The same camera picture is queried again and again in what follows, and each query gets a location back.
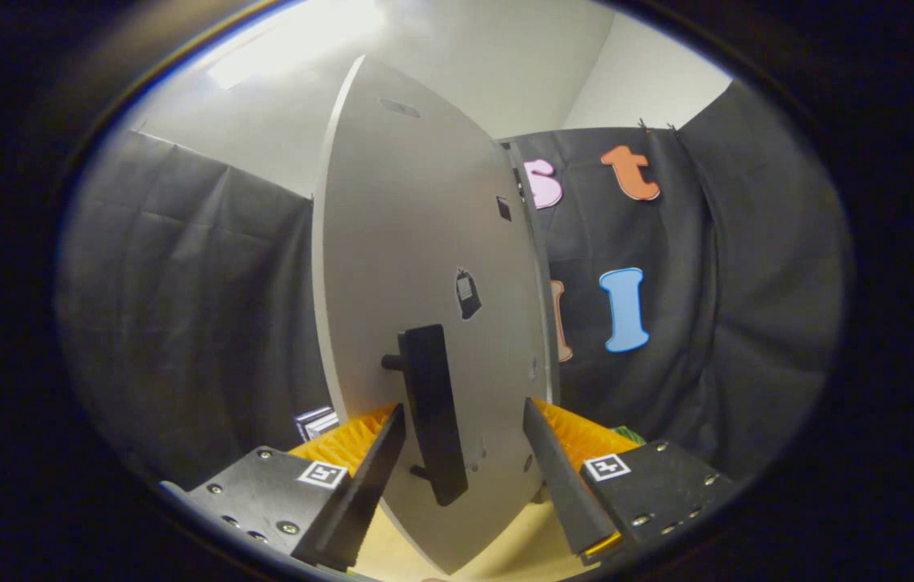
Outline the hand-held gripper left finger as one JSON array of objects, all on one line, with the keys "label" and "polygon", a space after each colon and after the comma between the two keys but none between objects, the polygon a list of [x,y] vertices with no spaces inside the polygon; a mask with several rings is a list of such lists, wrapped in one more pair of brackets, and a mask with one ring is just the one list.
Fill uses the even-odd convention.
[{"label": "hand-held gripper left finger", "polygon": [[216,541],[276,570],[356,563],[407,439],[391,403],[283,452],[256,447],[194,487],[162,492]]}]

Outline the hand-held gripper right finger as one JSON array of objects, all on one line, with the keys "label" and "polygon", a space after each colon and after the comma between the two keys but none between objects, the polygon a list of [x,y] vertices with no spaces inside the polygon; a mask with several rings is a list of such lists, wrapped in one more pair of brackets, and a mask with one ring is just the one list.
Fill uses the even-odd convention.
[{"label": "hand-held gripper right finger", "polygon": [[544,401],[524,402],[523,430],[567,544],[586,566],[660,552],[740,491],[675,443],[642,445]]}]

